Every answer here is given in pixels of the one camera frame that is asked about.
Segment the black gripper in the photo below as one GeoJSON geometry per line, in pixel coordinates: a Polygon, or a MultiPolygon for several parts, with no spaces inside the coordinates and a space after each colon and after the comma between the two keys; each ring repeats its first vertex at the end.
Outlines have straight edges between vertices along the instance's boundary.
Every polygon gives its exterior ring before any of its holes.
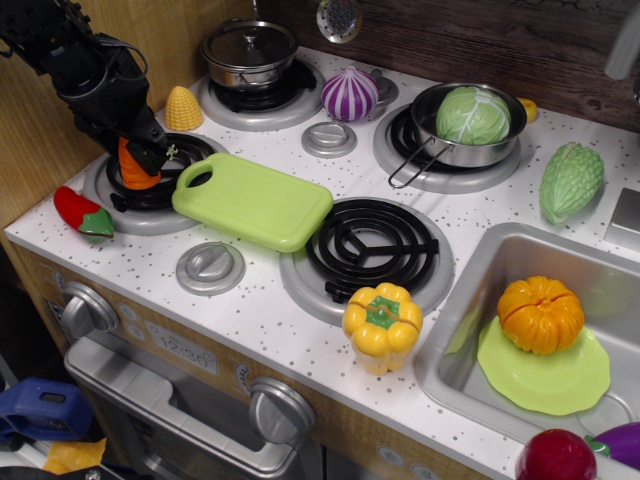
{"type": "Polygon", "coordinates": [[[104,151],[116,156],[119,138],[124,149],[149,176],[160,173],[178,149],[168,145],[167,135],[147,104],[148,65],[134,46],[98,34],[85,48],[98,61],[97,69],[77,86],[59,88],[58,96],[74,114],[76,127],[104,151]]]}

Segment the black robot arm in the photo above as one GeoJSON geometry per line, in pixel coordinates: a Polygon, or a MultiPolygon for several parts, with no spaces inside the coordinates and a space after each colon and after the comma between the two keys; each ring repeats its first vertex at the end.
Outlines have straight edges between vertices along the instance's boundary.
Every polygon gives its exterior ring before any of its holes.
{"type": "Polygon", "coordinates": [[[1,39],[39,75],[48,75],[76,128],[107,153],[120,143],[135,162],[156,176],[171,145],[147,104],[148,63],[134,46],[94,33],[82,7],[72,1],[3,1],[1,39]]]}

